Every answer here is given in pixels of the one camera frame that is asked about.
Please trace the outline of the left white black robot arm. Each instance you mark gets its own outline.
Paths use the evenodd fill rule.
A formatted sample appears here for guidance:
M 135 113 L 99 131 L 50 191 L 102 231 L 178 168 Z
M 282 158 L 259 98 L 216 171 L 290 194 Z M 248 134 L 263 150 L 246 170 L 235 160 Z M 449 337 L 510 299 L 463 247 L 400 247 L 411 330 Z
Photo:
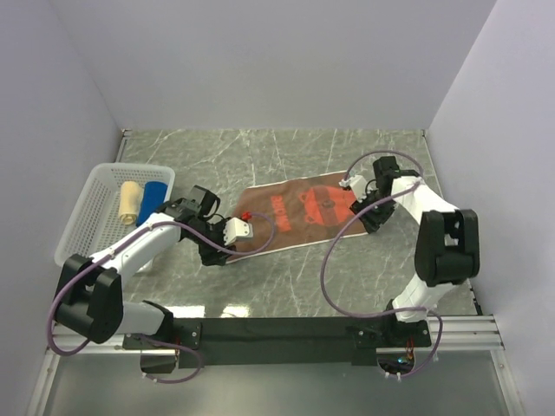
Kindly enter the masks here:
M 116 334 L 143 334 L 155 348 L 168 346 L 173 314 L 150 301 L 124 302 L 123 290 L 140 268 L 184 239 L 197 244 L 203 265 L 224 265 L 234 247 L 225 241 L 226 218 L 211 220 L 219 205 L 216 194 L 196 185 L 186 197 L 162 204 L 113 246 L 89 257 L 69 257 L 47 328 L 60 324 L 97 344 Z

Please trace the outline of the brown orange bear towel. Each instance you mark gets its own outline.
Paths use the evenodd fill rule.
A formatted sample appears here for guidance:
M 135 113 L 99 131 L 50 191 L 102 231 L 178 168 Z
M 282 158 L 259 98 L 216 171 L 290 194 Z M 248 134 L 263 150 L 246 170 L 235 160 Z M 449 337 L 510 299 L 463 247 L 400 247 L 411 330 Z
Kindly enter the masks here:
M 329 242 L 354 217 L 356 198 L 339 186 L 343 172 L 291 179 L 245 189 L 234 217 L 250 213 L 254 237 L 236 243 L 243 253 L 271 243 L 259 255 Z

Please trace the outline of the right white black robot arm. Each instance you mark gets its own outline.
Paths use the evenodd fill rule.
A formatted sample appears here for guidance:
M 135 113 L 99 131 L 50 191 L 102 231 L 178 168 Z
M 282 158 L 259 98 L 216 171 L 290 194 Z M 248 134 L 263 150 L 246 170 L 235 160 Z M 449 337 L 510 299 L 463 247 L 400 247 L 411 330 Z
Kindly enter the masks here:
M 347 175 L 340 186 L 353 193 L 350 210 L 368 234 L 378 231 L 402 207 L 419 226 L 415 274 L 387 306 L 382 338 L 402 345 L 424 329 L 427 310 L 480 269 L 479 221 L 475 211 L 459 209 L 434 192 L 415 170 L 399 167 L 394 156 L 373 163 L 375 177 Z

